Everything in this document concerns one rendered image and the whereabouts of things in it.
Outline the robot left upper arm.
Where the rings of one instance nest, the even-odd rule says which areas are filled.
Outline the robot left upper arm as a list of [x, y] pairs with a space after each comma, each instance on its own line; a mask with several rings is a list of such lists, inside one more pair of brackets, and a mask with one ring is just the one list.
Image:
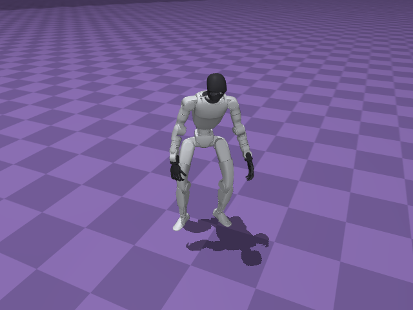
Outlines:
[[226, 97], [227, 97], [228, 108], [230, 109], [230, 115], [231, 115], [232, 122], [234, 125], [234, 127], [232, 128], [232, 131], [236, 136], [238, 136], [240, 134], [245, 133], [245, 128], [243, 124], [241, 123], [241, 112], [240, 112], [239, 104], [235, 97], [232, 97], [232, 96], [226, 96]]

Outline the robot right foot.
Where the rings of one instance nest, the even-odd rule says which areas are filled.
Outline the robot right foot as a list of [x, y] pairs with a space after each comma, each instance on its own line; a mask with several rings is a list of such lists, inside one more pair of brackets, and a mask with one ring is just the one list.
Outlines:
[[179, 230], [181, 230], [183, 227], [184, 227], [184, 225], [186, 224], [186, 222], [188, 221], [188, 219], [190, 218], [190, 216], [189, 216], [189, 214], [187, 213], [186, 214], [186, 218], [185, 219], [183, 219], [183, 217], [179, 217], [179, 219], [178, 219], [178, 221], [176, 222], [176, 224], [173, 226], [173, 230], [174, 231], [179, 231]]

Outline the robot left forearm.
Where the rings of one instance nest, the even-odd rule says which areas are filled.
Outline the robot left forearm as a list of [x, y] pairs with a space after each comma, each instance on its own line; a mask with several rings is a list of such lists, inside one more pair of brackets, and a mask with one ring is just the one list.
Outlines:
[[[243, 153], [243, 157], [246, 158], [246, 153], [247, 152], [251, 153], [250, 152], [250, 147], [249, 147], [249, 144], [248, 144], [248, 141], [247, 141], [246, 131], [245, 131], [245, 133], [238, 135], [237, 140], [239, 142], [239, 146], [240, 146], [241, 151]], [[251, 156], [252, 156], [252, 153], [251, 153]]]

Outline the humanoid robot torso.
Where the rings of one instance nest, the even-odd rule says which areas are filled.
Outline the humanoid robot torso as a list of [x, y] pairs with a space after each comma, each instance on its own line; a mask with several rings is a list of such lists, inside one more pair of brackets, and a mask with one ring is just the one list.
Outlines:
[[207, 90], [195, 94], [197, 104], [192, 110], [193, 122], [197, 128], [194, 132], [196, 147], [201, 148], [213, 147], [214, 133], [212, 129], [220, 123], [228, 108], [226, 94], [217, 103], [209, 103], [205, 99], [205, 97], [209, 99], [208, 95], [202, 96], [205, 91]]

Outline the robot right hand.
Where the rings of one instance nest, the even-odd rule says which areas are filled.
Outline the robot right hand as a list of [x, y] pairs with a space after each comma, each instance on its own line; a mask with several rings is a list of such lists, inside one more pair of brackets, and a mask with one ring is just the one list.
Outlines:
[[[184, 181], [185, 179], [183, 179], [181, 177], [181, 173], [186, 176], [186, 174], [181, 170], [181, 167], [178, 165], [179, 164], [179, 156], [176, 156], [176, 162], [170, 162], [170, 164], [172, 164], [171, 168], [170, 168], [170, 172], [171, 172], [171, 178], [173, 180], [178, 180], [178, 181]], [[174, 174], [174, 175], [173, 175]]]

